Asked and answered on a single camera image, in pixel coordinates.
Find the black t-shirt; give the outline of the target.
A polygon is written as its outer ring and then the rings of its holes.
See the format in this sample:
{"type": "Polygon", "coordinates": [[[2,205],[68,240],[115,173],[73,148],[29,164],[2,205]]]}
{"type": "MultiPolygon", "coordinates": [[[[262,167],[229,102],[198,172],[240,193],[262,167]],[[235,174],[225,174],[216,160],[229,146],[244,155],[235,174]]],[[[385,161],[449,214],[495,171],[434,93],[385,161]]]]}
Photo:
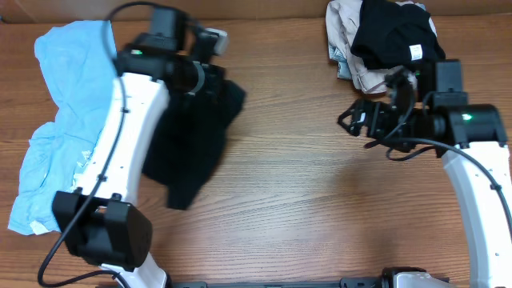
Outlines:
{"type": "Polygon", "coordinates": [[[185,95],[180,82],[165,82],[169,105],[162,113],[142,172],[167,187],[166,206],[187,210],[216,171],[226,148],[227,129],[242,111],[246,92],[211,66],[205,88],[185,95]]]}

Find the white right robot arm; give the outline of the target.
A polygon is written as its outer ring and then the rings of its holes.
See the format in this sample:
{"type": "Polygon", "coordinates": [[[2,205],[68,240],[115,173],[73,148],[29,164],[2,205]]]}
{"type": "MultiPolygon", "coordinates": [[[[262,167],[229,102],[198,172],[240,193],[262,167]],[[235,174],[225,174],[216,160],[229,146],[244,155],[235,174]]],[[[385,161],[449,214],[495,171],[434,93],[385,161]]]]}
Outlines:
{"type": "Polygon", "coordinates": [[[403,161],[435,150],[456,193],[470,255],[470,286],[511,285],[511,176],[506,129],[491,104],[470,104],[460,61],[420,62],[385,78],[390,102],[356,100],[338,118],[365,147],[403,161]]]}

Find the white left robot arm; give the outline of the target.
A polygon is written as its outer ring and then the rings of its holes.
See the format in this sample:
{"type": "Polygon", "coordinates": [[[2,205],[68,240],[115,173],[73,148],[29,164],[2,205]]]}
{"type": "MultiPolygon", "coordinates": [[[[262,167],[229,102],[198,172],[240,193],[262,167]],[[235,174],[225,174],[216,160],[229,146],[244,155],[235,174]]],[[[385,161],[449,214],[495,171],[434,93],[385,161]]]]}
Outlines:
{"type": "Polygon", "coordinates": [[[168,207],[184,210],[215,171],[246,96],[211,61],[228,42],[224,30],[154,5],[147,32],[106,49],[114,81],[104,127],[76,187],[57,192],[51,208],[58,244],[121,287],[172,286],[150,253],[139,181],[167,186],[168,207]]]}

